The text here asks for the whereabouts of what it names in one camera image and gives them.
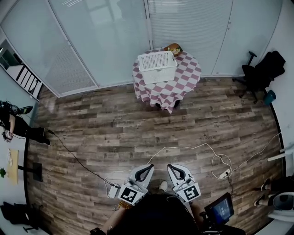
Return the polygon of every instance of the bracelet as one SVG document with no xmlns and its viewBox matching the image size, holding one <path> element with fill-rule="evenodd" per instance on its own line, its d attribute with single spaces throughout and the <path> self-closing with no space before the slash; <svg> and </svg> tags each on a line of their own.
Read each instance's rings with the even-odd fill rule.
<svg viewBox="0 0 294 235">
<path fill-rule="evenodd" d="M 133 206 L 131 204 L 126 203 L 125 201 L 120 201 L 118 209 L 120 209 L 121 207 L 124 209 L 131 209 Z"/>
</svg>

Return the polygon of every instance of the power strip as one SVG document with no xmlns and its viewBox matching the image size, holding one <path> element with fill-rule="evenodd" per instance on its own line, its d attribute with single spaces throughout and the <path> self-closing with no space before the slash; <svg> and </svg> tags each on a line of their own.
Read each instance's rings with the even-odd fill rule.
<svg viewBox="0 0 294 235">
<path fill-rule="evenodd" d="M 109 198 L 115 198 L 118 190 L 119 190 L 119 185 L 118 184 L 113 184 L 114 186 L 111 186 L 111 189 L 108 193 Z"/>
<path fill-rule="evenodd" d="M 220 174 L 220 178 L 223 179 L 225 177 L 228 177 L 228 175 L 231 173 L 231 169 L 227 169 L 224 173 Z"/>
</svg>

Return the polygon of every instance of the wooden table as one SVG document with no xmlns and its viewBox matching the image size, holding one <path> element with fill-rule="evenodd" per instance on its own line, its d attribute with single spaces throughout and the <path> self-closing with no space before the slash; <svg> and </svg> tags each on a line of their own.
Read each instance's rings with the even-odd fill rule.
<svg viewBox="0 0 294 235">
<path fill-rule="evenodd" d="M 19 150 L 9 149 L 10 151 L 10 158 L 12 159 L 12 166 L 8 163 L 7 166 L 7 177 L 11 180 L 12 185 L 18 184 L 18 170 L 31 172 L 33 173 L 33 178 L 37 181 L 42 182 L 42 164 L 40 163 L 33 163 L 33 169 L 22 167 L 18 165 L 18 155 Z"/>
</svg>

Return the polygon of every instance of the white basket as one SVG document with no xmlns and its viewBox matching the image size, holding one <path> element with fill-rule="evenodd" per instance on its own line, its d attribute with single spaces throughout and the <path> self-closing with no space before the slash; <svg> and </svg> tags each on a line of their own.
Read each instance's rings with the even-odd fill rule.
<svg viewBox="0 0 294 235">
<path fill-rule="evenodd" d="M 138 61 L 145 84 L 165 82 L 175 78 L 178 64 L 171 51 L 139 55 Z"/>
</svg>

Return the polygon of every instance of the checkered tablecloth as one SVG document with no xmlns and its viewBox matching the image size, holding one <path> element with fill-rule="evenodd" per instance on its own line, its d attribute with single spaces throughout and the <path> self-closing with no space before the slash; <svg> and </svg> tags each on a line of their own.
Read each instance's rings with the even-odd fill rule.
<svg viewBox="0 0 294 235">
<path fill-rule="evenodd" d="M 156 48 L 146 51 L 145 54 L 159 51 L 164 50 Z M 182 100 L 186 93 L 194 89 L 201 75 L 198 61 L 189 53 L 183 51 L 176 57 L 176 61 L 178 66 L 174 80 L 146 85 L 136 60 L 133 65 L 133 78 L 137 99 L 143 102 L 150 101 L 151 106 L 160 104 L 161 109 L 167 109 L 169 113 L 172 113 L 175 102 Z"/>
</svg>

